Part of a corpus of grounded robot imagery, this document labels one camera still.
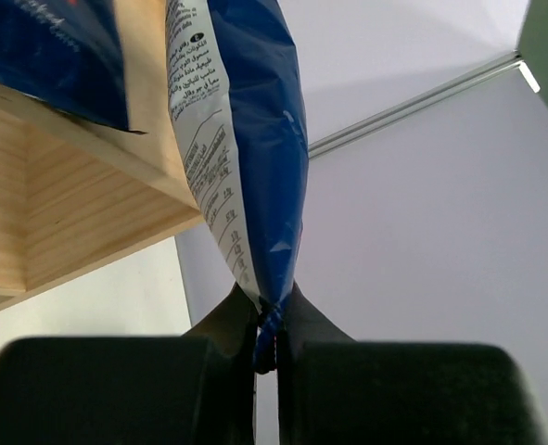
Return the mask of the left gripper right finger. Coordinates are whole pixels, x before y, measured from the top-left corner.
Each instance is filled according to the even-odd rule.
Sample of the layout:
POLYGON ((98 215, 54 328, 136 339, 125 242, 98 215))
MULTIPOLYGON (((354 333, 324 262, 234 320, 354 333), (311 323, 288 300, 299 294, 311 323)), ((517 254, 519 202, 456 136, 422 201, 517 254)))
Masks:
POLYGON ((294 287, 277 362, 284 444, 548 444, 525 374, 496 346, 358 341, 294 287))

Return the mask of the Burts spicy chilli bag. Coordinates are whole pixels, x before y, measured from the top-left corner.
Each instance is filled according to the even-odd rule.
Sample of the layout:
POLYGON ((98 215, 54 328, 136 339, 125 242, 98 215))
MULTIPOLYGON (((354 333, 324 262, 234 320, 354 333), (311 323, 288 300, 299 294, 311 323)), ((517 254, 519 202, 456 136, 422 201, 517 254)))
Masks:
POLYGON ((309 155, 297 49, 275 1, 170 1, 168 106, 185 178, 261 314, 255 370, 276 366, 309 155))
POLYGON ((0 1, 0 84, 69 115, 131 130, 111 1, 0 1))

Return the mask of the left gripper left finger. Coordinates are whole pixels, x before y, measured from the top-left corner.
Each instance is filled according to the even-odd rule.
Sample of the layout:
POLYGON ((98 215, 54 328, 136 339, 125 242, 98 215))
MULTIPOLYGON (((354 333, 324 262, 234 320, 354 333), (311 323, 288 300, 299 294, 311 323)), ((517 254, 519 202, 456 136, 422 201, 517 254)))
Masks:
POLYGON ((0 350, 0 444, 250 444, 257 312, 239 287, 179 337, 0 350))

